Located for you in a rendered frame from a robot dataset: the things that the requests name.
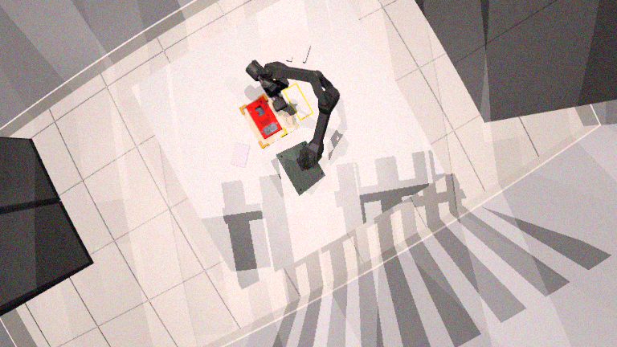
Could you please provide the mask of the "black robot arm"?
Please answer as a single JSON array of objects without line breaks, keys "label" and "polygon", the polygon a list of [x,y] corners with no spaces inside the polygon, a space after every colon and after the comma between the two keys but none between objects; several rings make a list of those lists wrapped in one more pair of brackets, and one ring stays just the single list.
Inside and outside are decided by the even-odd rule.
[{"label": "black robot arm", "polygon": [[257,60],[253,59],[248,64],[245,72],[255,81],[260,81],[265,92],[273,92],[278,88],[277,91],[280,94],[281,91],[288,88],[289,82],[287,79],[299,80],[312,85],[313,92],[318,99],[319,115],[317,125],[313,139],[306,145],[306,153],[299,156],[296,160],[302,171],[309,167],[313,168],[322,158],[325,132],[331,112],[341,97],[340,92],[325,78],[321,71],[288,67],[279,61],[266,63],[262,67]]}]

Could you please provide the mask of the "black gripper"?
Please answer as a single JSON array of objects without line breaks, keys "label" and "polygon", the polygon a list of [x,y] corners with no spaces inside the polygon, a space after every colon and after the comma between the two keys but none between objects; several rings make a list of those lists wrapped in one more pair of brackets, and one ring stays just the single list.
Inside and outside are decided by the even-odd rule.
[{"label": "black gripper", "polygon": [[283,97],[278,96],[279,93],[277,90],[278,88],[276,88],[273,92],[266,92],[266,95],[268,96],[268,99],[273,98],[273,97],[275,98],[275,100],[272,101],[272,106],[276,110],[276,112],[279,112],[283,108],[286,108],[288,105],[285,102]]}]

